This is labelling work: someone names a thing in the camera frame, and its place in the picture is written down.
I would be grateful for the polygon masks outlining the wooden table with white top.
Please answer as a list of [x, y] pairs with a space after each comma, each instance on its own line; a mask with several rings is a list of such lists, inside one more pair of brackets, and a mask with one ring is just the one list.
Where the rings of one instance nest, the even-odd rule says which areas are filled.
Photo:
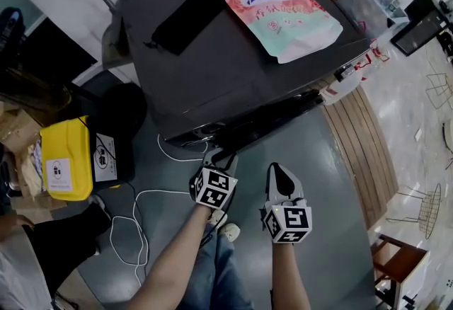
[[377, 298], [388, 310], [415, 310], [430, 253], [383, 234], [372, 245], [371, 252]]

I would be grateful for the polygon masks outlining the beige crumpled cloth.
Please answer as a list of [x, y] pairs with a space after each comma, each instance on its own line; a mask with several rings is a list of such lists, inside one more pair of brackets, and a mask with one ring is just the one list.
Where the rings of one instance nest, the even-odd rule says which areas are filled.
[[26, 157], [21, 164], [21, 172], [26, 185], [32, 197], [37, 197], [42, 192], [42, 178], [34, 167], [34, 163], [30, 157]]

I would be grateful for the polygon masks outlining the wooden slatted platform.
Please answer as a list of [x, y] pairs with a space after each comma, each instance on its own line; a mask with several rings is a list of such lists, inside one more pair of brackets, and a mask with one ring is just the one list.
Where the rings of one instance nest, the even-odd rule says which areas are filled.
[[355, 186], [365, 226], [372, 228], [398, 192], [384, 134], [361, 87], [322, 108]]

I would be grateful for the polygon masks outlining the person's blue jeans legs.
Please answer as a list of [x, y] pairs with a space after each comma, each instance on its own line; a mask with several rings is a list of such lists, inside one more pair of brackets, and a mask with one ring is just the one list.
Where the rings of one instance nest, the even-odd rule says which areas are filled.
[[198, 252], [176, 310], [254, 310], [239, 277], [234, 245], [217, 230]]

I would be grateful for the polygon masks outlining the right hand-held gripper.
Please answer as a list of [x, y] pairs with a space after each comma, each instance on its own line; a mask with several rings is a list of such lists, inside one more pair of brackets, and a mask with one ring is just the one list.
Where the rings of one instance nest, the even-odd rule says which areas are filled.
[[260, 219], [273, 243], [300, 243], [313, 229], [311, 207], [300, 180], [279, 163], [268, 167], [266, 201]]

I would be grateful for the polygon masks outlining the brown cardboard box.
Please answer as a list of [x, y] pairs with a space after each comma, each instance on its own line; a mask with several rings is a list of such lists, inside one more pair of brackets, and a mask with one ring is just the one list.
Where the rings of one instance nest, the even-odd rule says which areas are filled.
[[21, 172], [21, 164], [26, 157], [33, 160], [33, 149], [40, 139], [41, 126], [24, 110], [7, 110], [0, 117], [0, 143], [6, 147], [8, 155], [13, 157], [17, 179], [14, 188], [20, 195], [11, 199], [12, 209], [23, 214], [32, 222], [41, 223], [53, 219], [52, 211], [67, 204], [52, 198], [47, 192], [32, 197]]

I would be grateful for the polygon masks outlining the tall black cabinet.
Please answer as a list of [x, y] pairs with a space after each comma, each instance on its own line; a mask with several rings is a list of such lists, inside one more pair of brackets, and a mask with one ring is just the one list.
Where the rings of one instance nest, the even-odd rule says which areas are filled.
[[407, 57], [449, 25], [437, 0], [412, 0], [404, 12], [409, 22], [392, 37], [391, 44]]

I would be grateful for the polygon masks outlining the pink detergent refill pouch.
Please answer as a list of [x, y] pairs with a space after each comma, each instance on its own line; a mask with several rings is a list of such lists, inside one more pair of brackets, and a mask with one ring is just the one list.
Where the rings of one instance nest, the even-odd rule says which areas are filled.
[[341, 23], [316, 0], [225, 0], [267, 53], [286, 64], [332, 45]]

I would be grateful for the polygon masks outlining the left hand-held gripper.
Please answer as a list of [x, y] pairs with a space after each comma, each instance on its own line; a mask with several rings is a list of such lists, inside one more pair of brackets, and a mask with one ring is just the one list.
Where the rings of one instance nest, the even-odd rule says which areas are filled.
[[238, 180], [234, 177], [239, 162], [237, 153], [225, 158], [218, 147], [208, 151], [195, 175], [189, 182], [193, 201], [212, 209], [221, 209], [234, 192]]

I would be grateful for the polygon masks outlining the person's right forearm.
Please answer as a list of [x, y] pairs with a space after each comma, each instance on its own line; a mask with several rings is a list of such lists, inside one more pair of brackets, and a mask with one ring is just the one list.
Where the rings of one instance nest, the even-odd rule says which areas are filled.
[[272, 250], [273, 310], [311, 310], [294, 246], [290, 243], [274, 243]]

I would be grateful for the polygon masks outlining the black rectangular case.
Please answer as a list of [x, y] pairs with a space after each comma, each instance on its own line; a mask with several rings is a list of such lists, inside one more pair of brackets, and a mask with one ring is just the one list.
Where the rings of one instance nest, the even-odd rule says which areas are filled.
[[19, 47], [17, 64], [25, 72], [49, 84], [69, 90], [73, 80], [98, 61], [72, 40], [49, 18], [45, 18]]

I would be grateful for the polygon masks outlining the person's left forearm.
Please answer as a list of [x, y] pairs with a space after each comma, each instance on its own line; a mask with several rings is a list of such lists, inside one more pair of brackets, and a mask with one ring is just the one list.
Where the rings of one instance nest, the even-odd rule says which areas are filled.
[[127, 310], [176, 310], [188, 287], [209, 207], [194, 206], [190, 216], [161, 252]]

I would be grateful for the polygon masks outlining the black washing machine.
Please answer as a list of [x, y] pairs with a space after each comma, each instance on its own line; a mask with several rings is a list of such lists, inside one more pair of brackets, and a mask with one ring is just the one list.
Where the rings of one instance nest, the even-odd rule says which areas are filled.
[[223, 9], [181, 54], [150, 48], [152, 33], [185, 0], [118, 0], [113, 27], [127, 38], [148, 109], [175, 145], [214, 139], [222, 126], [302, 93], [367, 50], [367, 39], [334, 0], [317, 0], [343, 27], [335, 43], [279, 64], [243, 23]]

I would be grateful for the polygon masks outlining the black bin with yellow lid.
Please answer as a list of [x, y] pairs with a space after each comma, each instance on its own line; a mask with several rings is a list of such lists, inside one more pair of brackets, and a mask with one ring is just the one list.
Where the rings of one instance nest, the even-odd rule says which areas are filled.
[[40, 130], [43, 184], [57, 200], [79, 202], [134, 178], [132, 140], [94, 117]]

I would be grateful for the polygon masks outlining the blue checked cloth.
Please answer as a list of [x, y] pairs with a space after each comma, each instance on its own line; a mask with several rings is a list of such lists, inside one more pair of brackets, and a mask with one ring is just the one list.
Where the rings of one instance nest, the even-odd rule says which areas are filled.
[[45, 184], [43, 179], [43, 170], [42, 170], [42, 140], [39, 139], [36, 141], [33, 149], [33, 160], [35, 170], [41, 180], [41, 191], [45, 192]]

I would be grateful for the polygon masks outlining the black cloth pouch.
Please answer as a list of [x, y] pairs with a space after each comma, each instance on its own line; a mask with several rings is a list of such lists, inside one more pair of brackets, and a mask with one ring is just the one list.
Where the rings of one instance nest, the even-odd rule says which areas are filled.
[[185, 0], [144, 45], [180, 55], [226, 7], [225, 0]]

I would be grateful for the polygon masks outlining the person's white shoe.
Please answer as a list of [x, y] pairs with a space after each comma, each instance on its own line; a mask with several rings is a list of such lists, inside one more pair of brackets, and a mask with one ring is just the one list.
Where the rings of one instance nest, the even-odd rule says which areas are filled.
[[215, 209], [211, 213], [207, 223], [209, 225], [215, 226], [216, 228], [221, 228], [225, 224], [227, 217], [227, 213], [222, 209]]
[[233, 243], [239, 237], [240, 232], [241, 230], [236, 224], [228, 223], [220, 228], [218, 234], [223, 236], [229, 243]]

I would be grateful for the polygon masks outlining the grey utility box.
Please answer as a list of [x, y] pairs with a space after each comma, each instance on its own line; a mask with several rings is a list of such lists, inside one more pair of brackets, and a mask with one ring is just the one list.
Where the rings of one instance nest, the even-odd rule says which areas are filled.
[[118, 12], [112, 13], [111, 23], [102, 37], [103, 69], [113, 69], [132, 63], [125, 24]]

